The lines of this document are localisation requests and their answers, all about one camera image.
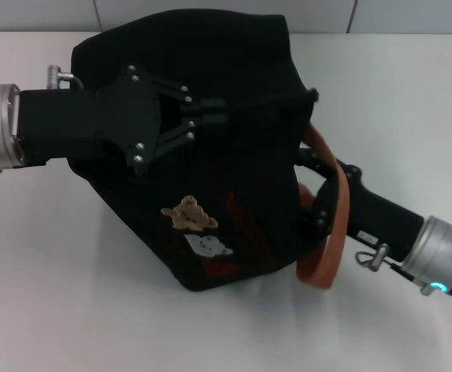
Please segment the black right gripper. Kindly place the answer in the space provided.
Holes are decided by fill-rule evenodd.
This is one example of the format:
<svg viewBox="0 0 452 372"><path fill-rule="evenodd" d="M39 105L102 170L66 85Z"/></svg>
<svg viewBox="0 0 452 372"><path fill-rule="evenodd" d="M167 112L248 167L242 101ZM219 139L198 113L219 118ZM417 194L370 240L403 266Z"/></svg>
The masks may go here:
<svg viewBox="0 0 452 372"><path fill-rule="evenodd" d="M305 167L326 181L319 189L312 209L298 211L298 229L310 233L313 240L329 235L335 222L336 171L311 148L299 148L296 165ZM350 213L346 233L349 237L377 249L389 246L388 256L404 260L423 227L424 218L369 191L362 182L362 172L354 165L342 164L350 191Z"/></svg>

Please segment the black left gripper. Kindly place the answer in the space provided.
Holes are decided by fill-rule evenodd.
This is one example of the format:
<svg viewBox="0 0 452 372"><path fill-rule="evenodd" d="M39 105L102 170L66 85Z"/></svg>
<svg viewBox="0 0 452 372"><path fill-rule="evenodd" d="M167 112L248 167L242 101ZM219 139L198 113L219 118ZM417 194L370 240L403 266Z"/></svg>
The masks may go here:
<svg viewBox="0 0 452 372"><path fill-rule="evenodd" d="M145 174L149 162L179 158L199 140L223 136L225 114L222 98L126 65L95 90L22 91L18 139L27 167L56 158L110 160L129 174Z"/></svg>

